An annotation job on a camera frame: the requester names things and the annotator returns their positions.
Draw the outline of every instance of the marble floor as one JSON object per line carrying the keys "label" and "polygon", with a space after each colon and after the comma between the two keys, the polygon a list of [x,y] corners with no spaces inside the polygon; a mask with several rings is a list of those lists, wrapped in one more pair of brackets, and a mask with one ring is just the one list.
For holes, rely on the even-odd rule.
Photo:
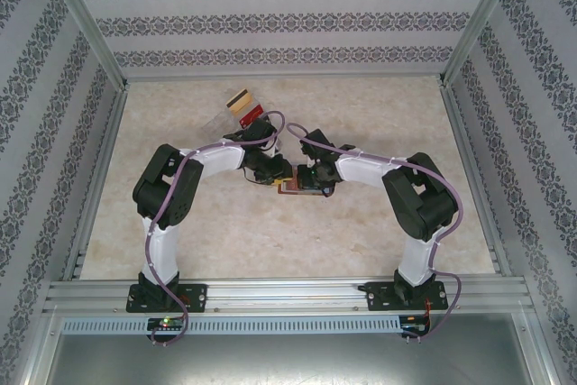
{"label": "marble floor", "polygon": [[[465,212],[436,268],[494,272],[435,78],[235,78],[131,85],[81,279],[136,278],[144,261],[136,181],[160,144],[207,144],[203,125],[244,87],[265,110],[281,110],[309,131],[321,128],[337,146],[396,157],[428,153]],[[289,133],[280,138],[286,158],[306,160]],[[180,227],[178,265],[181,278],[392,275],[404,241],[382,190],[344,182],[329,198],[282,196],[236,170],[199,185]]]}

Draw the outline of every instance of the patterned wallpaper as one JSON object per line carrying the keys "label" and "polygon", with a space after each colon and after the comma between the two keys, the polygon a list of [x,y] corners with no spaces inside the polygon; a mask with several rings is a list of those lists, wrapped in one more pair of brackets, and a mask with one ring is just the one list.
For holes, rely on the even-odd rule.
{"label": "patterned wallpaper", "polygon": [[577,0],[500,0],[453,84],[513,271],[577,383]]}
{"label": "patterned wallpaper", "polygon": [[86,0],[128,78],[440,73],[479,0]]}
{"label": "patterned wallpaper", "polygon": [[0,0],[0,384],[59,280],[116,93],[63,0]]}

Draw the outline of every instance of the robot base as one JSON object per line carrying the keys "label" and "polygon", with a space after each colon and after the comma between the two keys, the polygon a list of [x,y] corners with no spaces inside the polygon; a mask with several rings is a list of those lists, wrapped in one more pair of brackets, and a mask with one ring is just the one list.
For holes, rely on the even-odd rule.
{"label": "robot base", "polygon": [[[205,312],[206,284],[179,284],[177,275],[167,286],[184,302],[189,313]],[[127,313],[170,313],[180,310],[179,305],[160,286],[148,281],[142,273],[138,275],[138,284],[130,287],[126,301]]]}

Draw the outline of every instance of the enclosure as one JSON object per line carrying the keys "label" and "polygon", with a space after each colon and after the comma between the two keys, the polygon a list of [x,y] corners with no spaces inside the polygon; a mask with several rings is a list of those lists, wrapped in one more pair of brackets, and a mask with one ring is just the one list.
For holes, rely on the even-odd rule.
{"label": "enclosure", "polygon": [[[577,0],[0,0],[0,383],[577,383],[576,25]],[[382,189],[242,170],[179,225],[203,312],[170,348],[144,337],[134,185],[243,88],[337,147],[426,152],[456,188],[435,269],[463,291],[431,340],[358,290],[403,255]]]}

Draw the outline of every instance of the black mounting bracket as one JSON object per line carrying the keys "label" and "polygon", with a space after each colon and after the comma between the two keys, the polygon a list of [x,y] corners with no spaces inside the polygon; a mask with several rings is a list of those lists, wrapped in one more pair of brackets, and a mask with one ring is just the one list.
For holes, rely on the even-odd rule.
{"label": "black mounting bracket", "polygon": [[[179,305],[158,285],[148,281],[142,273],[138,284],[132,284],[126,301],[127,313],[171,313],[179,312]],[[167,287],[184,302],[189,313],[204,313],[206,306],[206,284],[179,283],[177,275]]]}
{"label": "black mounting bracket", "polygon": [[427,301],[431,310],[446,310],[449,307],[444,284],[441,281],[433,281],[427,290],[408,301],[403,301],[398,296],[393,281],[371,281],[359,286],[358,289],[367,294],[369,311],[425,310]]}

